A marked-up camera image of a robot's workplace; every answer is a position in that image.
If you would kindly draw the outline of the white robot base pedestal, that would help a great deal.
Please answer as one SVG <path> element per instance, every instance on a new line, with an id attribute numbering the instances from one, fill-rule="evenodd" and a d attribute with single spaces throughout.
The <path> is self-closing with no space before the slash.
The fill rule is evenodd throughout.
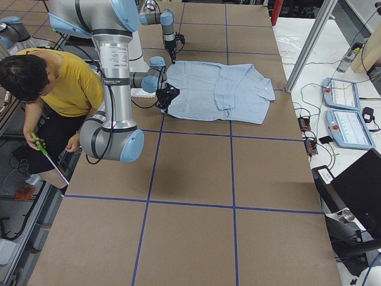
<path id="1" fill-rule="evenodd" d="M 149 66 L 144 60 L 143 52 L 140 44 L 139 32 L 132 33 L 132 40 L 128 44 L 129 53 L 129 69 L 130 73 L 147 72 Z M 142 88 L 131 87 L 130 94 L 132 97 L 138 98 L 154 98 L 155 93 L 147 93 Z"/>

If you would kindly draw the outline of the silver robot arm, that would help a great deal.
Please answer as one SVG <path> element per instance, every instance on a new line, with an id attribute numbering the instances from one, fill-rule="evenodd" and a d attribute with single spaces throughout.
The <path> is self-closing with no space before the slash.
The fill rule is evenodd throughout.
<path id="1" fill-rule="evenodd" d="M 91 39 L 100 60 L 105 99 L 81 128 L 82 150 L 97 160 L 137 160 L 145 138 L 133 120 L 131 90 L 155 94 L 154 106 L 164 112 L 180 91 L 168 83 L 163 57 L 152 57 L 147 71 L 131 71 L 129 50 L 140 50 L 134 39 L 139 25 L 160 24 L 164 46 L 175 61 L 181 35 L 174 31 L 173 11 L 160 11 L 154 1 L 145 1 L 141 13 L 135 1 L 51 1 L 49 20 L 60 33 Z"/>
<path id="2" fill-rule="evenodd" d="M 182 50 L 186 41 L 185 36 L 174 29 L 173 10 L 166 8 L 161 11 L 157 1 L 145 1 L 142 12 L 139 13 L 139 20 L 142 25 L 159 24 L 161 26 L 164 49 L 168 52 L 171 63 L 174 64 L 177 54 Z"/>

